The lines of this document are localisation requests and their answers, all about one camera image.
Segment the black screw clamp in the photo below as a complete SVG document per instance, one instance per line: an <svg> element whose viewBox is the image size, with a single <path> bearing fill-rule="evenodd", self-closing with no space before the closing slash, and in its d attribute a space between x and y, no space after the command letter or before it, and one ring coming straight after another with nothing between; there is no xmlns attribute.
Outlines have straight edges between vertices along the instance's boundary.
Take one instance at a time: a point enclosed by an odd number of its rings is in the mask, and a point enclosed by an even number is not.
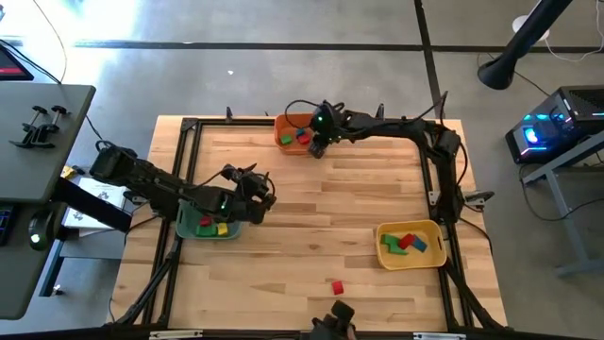
<svg viewBox="0 0 604 340"><path fill-rule="evenodd" d="M35 111L35 114L31 118L28 123L22 123L23 131L25 132L25 137L21 141L10 141L11 144L21 147L21 148L32 148L33 147L33 137L37 131L37 127L34 125L35 121L40 115L47 115L47 109L40 106L33 106L32 110Z"/></svg>
<svg viewBox="0 0 604 340"><path fill-rule="evenodd" d="M48 138L51 134L57 133L59 131L58 121L61 116L66 116L69 114L66 108L56 105L51 108L56 115L51 123L42 124L38 126L34 132L34 135L31 140L31 144L33 147L38 148L54 148L55 145L48 141Z"/></svg>

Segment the grey desk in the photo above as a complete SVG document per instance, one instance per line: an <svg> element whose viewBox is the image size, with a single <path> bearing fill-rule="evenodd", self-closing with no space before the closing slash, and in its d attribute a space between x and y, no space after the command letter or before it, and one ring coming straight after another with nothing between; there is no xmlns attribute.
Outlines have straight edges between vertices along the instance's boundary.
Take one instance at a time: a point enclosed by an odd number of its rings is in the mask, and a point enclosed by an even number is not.
<svg viewBox="0 0 604 340"><path fill-rule="evenodd" d="M0 320L25 315L50 250L30 246L28 225L49 203L55 183L67 162L84 123L96 89L92 85L0 82L0 205L12 205L12 231L0 246ZM23 124L50 124L51 108L68 114L58 121L59 132L50 136L50 149L21 148L13 142L25 137Z"/></svg>

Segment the black desk crossbar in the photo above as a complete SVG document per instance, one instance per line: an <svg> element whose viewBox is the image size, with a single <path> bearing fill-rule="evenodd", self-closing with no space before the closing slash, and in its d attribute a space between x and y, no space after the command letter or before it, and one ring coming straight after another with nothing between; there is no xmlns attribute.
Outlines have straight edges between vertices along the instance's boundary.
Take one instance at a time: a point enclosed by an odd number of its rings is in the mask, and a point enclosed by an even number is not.
<svg viewBox="0 0 604 340"><path fill-rule="evenodd" d="M68 179L57 180L51 200L65 203L68 207L123 233L130 228L132 219L130 214L86 192Z"/></svg>

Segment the white printed paper sheet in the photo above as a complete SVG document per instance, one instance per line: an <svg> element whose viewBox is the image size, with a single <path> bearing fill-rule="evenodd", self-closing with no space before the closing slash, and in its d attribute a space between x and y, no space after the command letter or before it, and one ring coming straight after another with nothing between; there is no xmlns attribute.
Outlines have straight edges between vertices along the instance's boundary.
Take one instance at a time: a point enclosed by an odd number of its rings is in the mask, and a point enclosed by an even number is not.
<svg viewBox="0 0 604 340"><path fill-rule="evenodd" d="M87 193L110 203L116 208L122 209L125 206L126 198L124 197L124 192L126 191L126 187L112 186L93 178L80 178L76 183ZM83 231L110 230L108 225L73 208L68 208L64 214L63 226L67 229Z"/></svg>

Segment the black keyboard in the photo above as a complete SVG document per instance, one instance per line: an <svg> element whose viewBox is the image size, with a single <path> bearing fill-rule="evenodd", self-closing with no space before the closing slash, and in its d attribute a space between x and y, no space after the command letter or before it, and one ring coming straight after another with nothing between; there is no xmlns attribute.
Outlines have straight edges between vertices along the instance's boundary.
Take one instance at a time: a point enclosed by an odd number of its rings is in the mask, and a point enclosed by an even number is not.
<svg viewBox="0 0 604 340"><path fill-rule="evenodd" d="M11 205L0 206L0 247L8 241L12 216L13 207Z"/></svg>

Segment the grey metal table frame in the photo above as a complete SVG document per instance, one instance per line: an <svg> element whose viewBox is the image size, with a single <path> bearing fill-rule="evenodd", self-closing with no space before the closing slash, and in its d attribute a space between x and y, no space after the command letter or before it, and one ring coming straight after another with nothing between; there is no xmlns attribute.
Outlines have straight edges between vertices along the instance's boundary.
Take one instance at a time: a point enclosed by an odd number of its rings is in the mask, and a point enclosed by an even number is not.
<svg viewBox="0 0 604 340"><path fill-rule="evenodd" d="M570 246L574 250L577 260L573 263L558 266L554 269L555 274L558 277L569 277L572 275L589 273L589 272L604 272L604 258L591 259L588 252L583 244L579 231L571 218L573 213L576 213L581 208L585 208L589 205L604 202L603 198L592 199L590 201L579 204L575 208L571 208L566 204L563 196L562 189L558 182L558 173L562 170L572 171L583 171L583 170L596 170L595 167L582 167L581 169L574 167L574 164L583 161L584 159L594 155L596 152L604 149L604 130L598 132L596 135L588 137L583 142L580 142L570 150L562 153L560 156L553 160L540 165L534 170L531 170L526 175L523 171L526 165L522 165L518 169L518 179L521 183L521 189L523 198L525 199L529 210L538 219L545 222L562 222ZM550 192L554 198L554 203L558 210L560 217L544 217L538 214L531 204L529 203L529 196L526 191L530 184L533 184L539 180L545 180L549 186Z"/></svg>

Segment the black pole stand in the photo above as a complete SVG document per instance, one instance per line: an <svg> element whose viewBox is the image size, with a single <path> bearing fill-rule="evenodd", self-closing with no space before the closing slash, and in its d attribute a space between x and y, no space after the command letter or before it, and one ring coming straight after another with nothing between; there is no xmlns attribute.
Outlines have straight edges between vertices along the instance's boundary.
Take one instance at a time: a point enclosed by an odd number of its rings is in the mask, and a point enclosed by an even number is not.
<svg viewBox="0 0 604 340"><path fill-rule="evenodd" d="M503 52L478 68L478 79L494 90L506 90L513 81L517 61L523 58L562 15L573 0L540 0Z"/></svg>

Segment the yellow plastic bin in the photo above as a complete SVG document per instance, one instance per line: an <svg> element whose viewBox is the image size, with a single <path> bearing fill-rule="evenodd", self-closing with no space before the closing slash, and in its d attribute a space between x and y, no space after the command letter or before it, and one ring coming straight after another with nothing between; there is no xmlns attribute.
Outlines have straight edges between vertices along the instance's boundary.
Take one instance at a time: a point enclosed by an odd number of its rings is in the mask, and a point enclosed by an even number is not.
<svg viewBox="0 0 604 340"><path fill-rule="evenodd" d="M413 246L406 249L408 255L395 255L388 252L386 245L380 242L380 235L392 234L399 239L408 233L420 237L428 244L428 249L422 253ZM384 223L376 228L377 259L380 265L391 271L404 269L422 269L439 267L447 258L444 238L440 227L431 220Z"/></svg>

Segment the white round device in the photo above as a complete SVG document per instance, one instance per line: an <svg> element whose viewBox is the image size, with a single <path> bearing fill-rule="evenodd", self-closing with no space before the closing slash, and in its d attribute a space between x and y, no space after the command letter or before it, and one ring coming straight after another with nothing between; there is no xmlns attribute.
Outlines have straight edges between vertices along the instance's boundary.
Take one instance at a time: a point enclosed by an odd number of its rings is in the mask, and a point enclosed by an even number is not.
<svg viewBox="0 0 604 340"><path fill-rule="evenodd" d="M524 23L526 22L526 20L528 19L527 15L521 15L516 17L513 21L512 21L512 31L514 33L517 33L522 26L524 25ZM547 38L550 35L550 31L547 30L539 39L539 42L545 42L547 40Z"/></svg>

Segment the orange plastic bin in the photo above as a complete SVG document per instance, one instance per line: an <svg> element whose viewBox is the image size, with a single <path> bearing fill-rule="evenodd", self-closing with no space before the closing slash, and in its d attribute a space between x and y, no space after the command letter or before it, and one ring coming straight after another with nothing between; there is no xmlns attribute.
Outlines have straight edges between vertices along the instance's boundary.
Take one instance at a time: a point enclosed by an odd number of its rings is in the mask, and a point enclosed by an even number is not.
<svg viewBox="0 0 604 340"><path fill-rule="evenodd" d="M274 122L274 137L277 148L286 155L305 155L308 153L310 142L312 141L313 132L309 128L310 119L312 118L311 112L295 112L288 114L280 114L275 118ZM305 134L310 136L310 142L308 144L300 144L297 141L295 132L297 128L304 128ZM293 142L291 144L282 145L279 138L282 135L291 135Z"/></svg>

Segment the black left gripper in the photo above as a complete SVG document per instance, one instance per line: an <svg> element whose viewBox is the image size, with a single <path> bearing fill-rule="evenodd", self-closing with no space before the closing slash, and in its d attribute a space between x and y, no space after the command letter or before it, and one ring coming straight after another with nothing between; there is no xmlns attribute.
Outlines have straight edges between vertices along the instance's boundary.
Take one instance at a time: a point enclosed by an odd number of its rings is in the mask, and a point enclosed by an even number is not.
<svg viewBox="0 0 604 340"><path fill-rule="evenodd" d="M275 184L269 178L269 174L256 173L256 166L256 163L252 163L239 169L226 164L220 175L227 180L238 182L231 218L235 221L259 225L263 222L265 214L276 203L277 196Z"/></svg>

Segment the black computer tower RGB lights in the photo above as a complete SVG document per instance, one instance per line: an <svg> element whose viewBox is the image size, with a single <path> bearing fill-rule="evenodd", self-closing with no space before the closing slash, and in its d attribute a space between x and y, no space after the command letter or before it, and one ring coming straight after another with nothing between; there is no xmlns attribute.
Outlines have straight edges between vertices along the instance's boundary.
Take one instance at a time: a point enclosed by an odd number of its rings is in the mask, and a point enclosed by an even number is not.
<svg viewBox="0 0 604 340"><path fill-rule="evenodd" d="M604 130L604 85L561 86L505 135L516 164L546 163Z"/></svg>

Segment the black screen with red display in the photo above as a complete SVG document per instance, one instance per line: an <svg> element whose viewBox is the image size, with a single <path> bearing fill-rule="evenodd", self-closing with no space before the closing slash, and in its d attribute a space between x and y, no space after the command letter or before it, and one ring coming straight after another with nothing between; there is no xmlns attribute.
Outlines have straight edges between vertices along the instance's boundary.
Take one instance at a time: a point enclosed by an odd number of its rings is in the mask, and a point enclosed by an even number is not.
<svg viewBox="0 0 604 340"><path fill-rule="evenodd" d="M31 81L34 76L0 45L0 81Z"/></svg>

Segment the black diagonal stand strut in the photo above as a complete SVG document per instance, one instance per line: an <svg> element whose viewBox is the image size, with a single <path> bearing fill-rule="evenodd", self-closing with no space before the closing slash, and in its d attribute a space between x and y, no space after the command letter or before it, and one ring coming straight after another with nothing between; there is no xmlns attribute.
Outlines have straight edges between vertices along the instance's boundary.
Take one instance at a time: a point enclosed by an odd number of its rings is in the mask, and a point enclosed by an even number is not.
<svg viewBox="0 0 604 340"><path fill-rule="evenodd" d="M163 281L164 277L171 272L173 268L177 268L182 244L183 239L176 235L170 252L166 255L159 268L151 276L150 281L143 288L141 294L126 310L125 314L117 320L110 322L110 325L133 325L148 302L150 302L152 305L155 305L155 303L151 301L151 298L156 294L159 284Z"/></svg>
<svg viewBox="0 0 604 340"><path fill-rule="evenodd" d="M461 298L464 298L473 312L473 314L478 319L478 322L485 329L490 330L504 330L505 326L499 324L495 321L488 311L481 305L478 298L475 296L473 291L465 282L464 278L459 274L458 270L455 268L453 263L446 259L445 264L443 265L443 269L446 271L448 276L453 280L455 285L457 286L459 295Z"/></svg>

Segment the silver metal bracket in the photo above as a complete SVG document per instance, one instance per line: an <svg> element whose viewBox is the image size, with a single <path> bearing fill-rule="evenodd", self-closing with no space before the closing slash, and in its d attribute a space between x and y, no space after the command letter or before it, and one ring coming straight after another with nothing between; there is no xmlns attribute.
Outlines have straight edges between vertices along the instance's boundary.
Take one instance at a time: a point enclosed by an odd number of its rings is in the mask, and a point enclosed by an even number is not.
<svg viewBox="0 0 604 340"><path fill-rule="evenodd" d="M203 332L200 330L164 330L151 331L148 340L187 340L202 337Z"/></svg>
<svg viewBox="0 0 604 340"><path fill-rule="evenodd" d="M413 340L467 340L466 335L462 333L450 332L414 332Z"/></svg>

